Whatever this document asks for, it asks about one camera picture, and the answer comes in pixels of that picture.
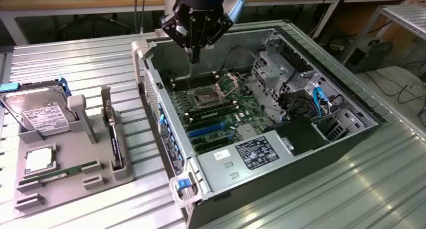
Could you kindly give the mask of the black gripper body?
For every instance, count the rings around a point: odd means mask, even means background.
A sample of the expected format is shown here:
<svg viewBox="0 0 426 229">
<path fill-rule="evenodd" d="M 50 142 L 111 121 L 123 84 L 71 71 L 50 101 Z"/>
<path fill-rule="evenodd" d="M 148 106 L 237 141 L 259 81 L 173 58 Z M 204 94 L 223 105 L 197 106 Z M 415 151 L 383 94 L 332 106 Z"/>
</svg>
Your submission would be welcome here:
<svg viewBox="0 0 426 229">
<path fill-rule="evenodd" d="M 213 24 L 223 15 L 223 0 L 176 0 L 173 14 L 180 24 Z"/>
</svg>

